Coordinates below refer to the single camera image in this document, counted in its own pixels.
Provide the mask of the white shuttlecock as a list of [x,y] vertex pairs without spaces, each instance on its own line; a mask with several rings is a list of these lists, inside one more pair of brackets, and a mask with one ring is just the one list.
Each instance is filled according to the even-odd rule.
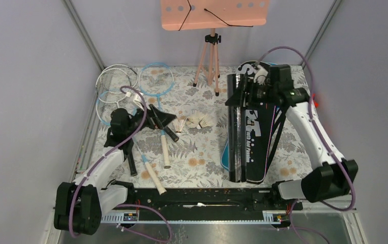
[[199,119],[196,128],[202,129],[202,128],[206,128],[206,127],[212,127],[213,125],[214,125],[214,122],[213,122],[212,118],[206,114]]
[[176,118],[172,121],[172,125],[174,127],[174,132],[177,135],[181,135],[183,128],[185,126],[186,120],[184,118]]
[[200,121],[204,118],[204,113],[196,111],[185,118],[185,126],[188,128],[200,129]]

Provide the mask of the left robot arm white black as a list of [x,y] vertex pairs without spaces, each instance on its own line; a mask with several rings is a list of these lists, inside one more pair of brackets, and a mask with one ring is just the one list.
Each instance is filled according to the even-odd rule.
[[107,179],[123,162],[128,162],[130,173],[137,175],[132,153],[133,136],[144,128],[164,129],[175,114],[160,111],[150,104],[147,110],[138,108],[134,115],[118,108],[110,114],[110,127],[104,143],[104,153],[73,182],[62,182],[56,192],[53,224],[77,237],[94,234],[102,215],[118,205],[124,209],[134,206],[136,196],[123,183],[108,186]]

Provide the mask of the black shuttlecock tube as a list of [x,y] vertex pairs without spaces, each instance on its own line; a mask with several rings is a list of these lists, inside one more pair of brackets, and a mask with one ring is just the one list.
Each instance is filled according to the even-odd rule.
[[242,112],[240,106],[228,108],[229,179],[231,182],[246,180],[246,162]]

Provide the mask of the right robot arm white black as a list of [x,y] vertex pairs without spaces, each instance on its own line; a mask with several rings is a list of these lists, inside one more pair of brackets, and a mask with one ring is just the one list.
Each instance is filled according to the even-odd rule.
[[298,180],[273,184],[270,203],[283,209],[292,199],[325,202],[354,195],[359,167],[333,145],[305,88],[296,87],[289,65],[257,66],[250,75],[227,76],[229,174],[233,182],[260,183],[272,162],[283,125],[291,122],[309,156],[312,171]]

